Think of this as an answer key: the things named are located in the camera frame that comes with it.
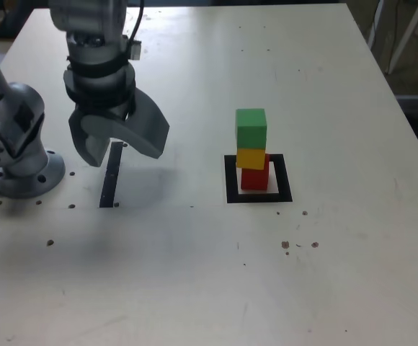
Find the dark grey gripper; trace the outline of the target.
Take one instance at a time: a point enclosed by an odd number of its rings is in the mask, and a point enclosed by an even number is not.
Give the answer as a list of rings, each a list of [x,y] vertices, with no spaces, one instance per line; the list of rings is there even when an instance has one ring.
[[[79,156],[100,167],[110,144],[119,139],[153,159],[164,151],[169,123],[158,105],[140,89],[119,99],[75,97],[75,110],[68,119]]]

